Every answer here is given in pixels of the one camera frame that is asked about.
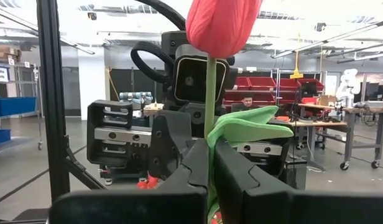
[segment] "cardboard box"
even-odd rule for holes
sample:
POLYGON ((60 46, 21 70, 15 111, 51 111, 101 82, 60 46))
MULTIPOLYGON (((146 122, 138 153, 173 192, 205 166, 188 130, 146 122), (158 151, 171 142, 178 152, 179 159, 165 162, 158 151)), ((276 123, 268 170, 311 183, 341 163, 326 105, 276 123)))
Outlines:
POLYGON ((22 54, 22 52, 20 50, 14 49, 14 48, 12 48, 10 46, 6 46, 6 45, 0 45, 0 53, 15 55, 18 57, 20 57, 22 54))
POLYGON ((12 58, 15 62, 20 62, 20 56, 0 52, 0 61, 8 62, 9 58, 12 58))
POLYGON ((320 96, 318 99, 318 104, 321 106, 332 106, 336 103, 336 97, 330 95, 320 96))

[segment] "man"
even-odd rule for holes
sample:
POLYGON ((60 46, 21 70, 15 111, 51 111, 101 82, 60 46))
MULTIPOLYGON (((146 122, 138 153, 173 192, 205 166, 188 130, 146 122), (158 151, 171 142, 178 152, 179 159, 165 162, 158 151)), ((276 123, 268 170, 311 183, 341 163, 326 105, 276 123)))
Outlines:
POLYGON ((238 112, 256 109, 257 107, 252 105, 252 97, 252 93, 246 93, 242 99, 242 103, 233 103, 231 105, 231 111, 238 112))

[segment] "workbench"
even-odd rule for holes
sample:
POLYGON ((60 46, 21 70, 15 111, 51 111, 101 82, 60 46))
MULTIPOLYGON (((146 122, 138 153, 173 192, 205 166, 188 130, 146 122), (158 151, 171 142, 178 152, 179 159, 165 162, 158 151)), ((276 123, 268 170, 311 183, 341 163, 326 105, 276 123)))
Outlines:
POLYGON ((339 128, 339 127, 346 127, 348 124, 345 122, 323 122, 323 121, 317 121, 317 122, 289 122, 289 125, 300 128, 299 134, 303 133, 301 128, 307 129, 307 162, 308 166, 316 167, 322 171, 325 171, 325 168, 319 164, 317 164, 314 160, 312 160, 312 154, 314 154, 315 151, 315 145, 316 145, 316 128, 339 128))
MULTIPOLYGON (((320 106, 320 105, 307 105, 307 104, 299 104, 301 109, 301 116, 305 115, 306 108, 316 108, 322 110, 335 110, 333 106, 320 106)), ((342 162, 339 167, 342 170, 347 170, 349 168, 349 162, 352 156, 352 149, 375 149, 374 161, 371 163, 371 167, 376 169, 379 167, 381 157, 382 157, 382 149, 383 149, 383 108, 370 108, 369 110, 365 110, 362 108, 343 108, 344 111, 344 122, 347 124, 345 128, 332 128, 337 131, 342 131, 346 133, 346 140, 344 141, 342 138, 338 136, 332 136, 330 134, 323 133, 321 134, 324 138, 332 139, 335 141, 345 143, 345 153, 344 153, 344 162, 342 162), (377 137, 376 142, 374 144, 364 144, 361 142, 355 142, 354 138, 354 124, 356 122, 356 114, 359 113, 375 113, 379 115, 379 119, 377 122, 377 137)))

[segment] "white robot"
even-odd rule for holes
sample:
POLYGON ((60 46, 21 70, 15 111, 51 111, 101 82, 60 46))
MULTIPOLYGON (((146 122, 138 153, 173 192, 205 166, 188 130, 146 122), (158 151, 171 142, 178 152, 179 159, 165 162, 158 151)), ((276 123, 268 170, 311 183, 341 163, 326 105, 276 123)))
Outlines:
POLYGON ((358 70, 355 68, 347 69, 341 75, 341 83, 336 90, 335 97, 337 107, 353 107, 354 95, 360 93, 360 82, 356 80, 358 70))

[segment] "tulip petal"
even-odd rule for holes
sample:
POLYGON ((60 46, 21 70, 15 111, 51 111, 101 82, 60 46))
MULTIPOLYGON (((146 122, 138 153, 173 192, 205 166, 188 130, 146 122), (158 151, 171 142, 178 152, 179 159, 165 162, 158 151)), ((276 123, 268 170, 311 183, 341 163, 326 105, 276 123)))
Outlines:
POLYGON ((227 58, 246 44, 262 0, 194 0, 187 20, 189 43, 214 58, 227 58))

